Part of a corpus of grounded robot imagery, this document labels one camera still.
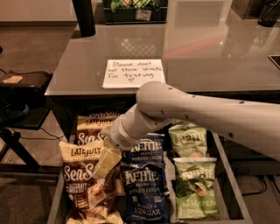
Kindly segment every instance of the white paper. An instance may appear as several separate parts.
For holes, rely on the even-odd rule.
[[[161,59],[109,59],[104,88],[139,88],[149,81],[165,83]]]

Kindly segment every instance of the gray countertop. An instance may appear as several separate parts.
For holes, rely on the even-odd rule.
[[[117,59],[161,59],[166,82],[185,92],[280,89],[268,58],[280,54],[279,23],[241,19],[231,3],[170,1],[166,24],[105,25],[95,14],[96,34],[73,35],[45,94],[133,95],[102,88],[107,60]]]

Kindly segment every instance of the floor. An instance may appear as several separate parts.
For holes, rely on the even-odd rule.
[[[3,48],[0,54],[0,68],[6,72],[43,70],[53,73],[73,33],[73,26],[0,27],[0,46]],[[52,112],[45,119],[42,128],[37,131],[20,130],[22,136],[20,142],[41,165],[60,166],[62,160],[57,137],[65,139]],[[23,163],[12,150],[9,150],[3,162]],[[264,188],[254,176],[236,178],[242,193],[257,192]],[[56,177],[12,176],[0,173],[1,224],[46,223],[56,180]],[[268,183],[266,192],[244,196],[255,224],[274,224],[278,223],[280,218],[280,193],[267,178],[266,180]],[[280,186],[280,177],[276,177],[276,183]]]

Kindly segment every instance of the white robotic arm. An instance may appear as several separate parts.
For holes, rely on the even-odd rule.
[[[184,119],[280,161],[280,105],[186,94],[160,82],[136,93],[136,105],[113,123],[109,140],[121,150],[135,146],[172,118]]]

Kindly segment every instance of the black crate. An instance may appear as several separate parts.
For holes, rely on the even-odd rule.
[[[150,0],[155,4],[146,4],[142,7],[136,7],[133,3],[145,0],[125,0],[118,3],[114,10],[111,9],[111,3],[115,0],[102,0],[104,8],[105,24],[164,24],[166,23],[168,0]]]

